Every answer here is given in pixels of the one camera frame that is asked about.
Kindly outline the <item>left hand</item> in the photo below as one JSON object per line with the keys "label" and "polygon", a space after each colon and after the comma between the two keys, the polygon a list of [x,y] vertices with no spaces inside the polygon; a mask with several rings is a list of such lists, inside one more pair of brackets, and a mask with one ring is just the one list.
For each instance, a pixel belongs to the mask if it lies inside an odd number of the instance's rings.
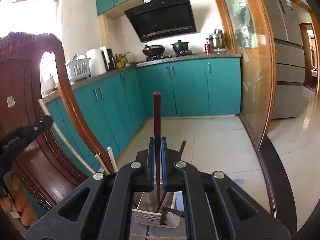
{"label": "left hand", "polygon": [[5,176],[9,184],[8,189],[14,192],[15,207],[21,213],[20,221],[24,226],[32,226],[37,221],[37,214],[33,210],[30,200],[25,196],[24,187],[20,180],[11,172]]}

